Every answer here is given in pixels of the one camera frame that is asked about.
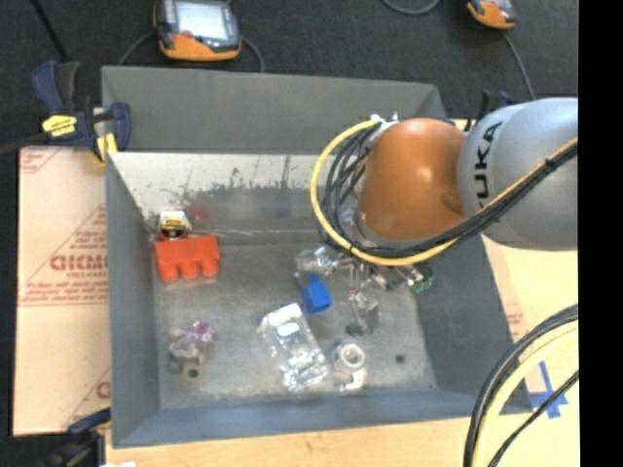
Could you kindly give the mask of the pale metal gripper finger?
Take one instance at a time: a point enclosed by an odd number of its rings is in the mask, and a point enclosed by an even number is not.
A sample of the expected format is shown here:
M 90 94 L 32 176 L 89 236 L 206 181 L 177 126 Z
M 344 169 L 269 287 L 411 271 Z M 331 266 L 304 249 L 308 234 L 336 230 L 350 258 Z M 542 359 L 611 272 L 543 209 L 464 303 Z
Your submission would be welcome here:
M 371 335 L 380 326 L 379 303 L 366 298 L 360 291 L 351 292 L 348 301 L 353 315 L 348 333 L 353 336 Z
M 297 271 L 324 276 L 334 272 L 341 263 L 341 259 L 331 256 L 324 246 L 300 251 L 294 261 Z

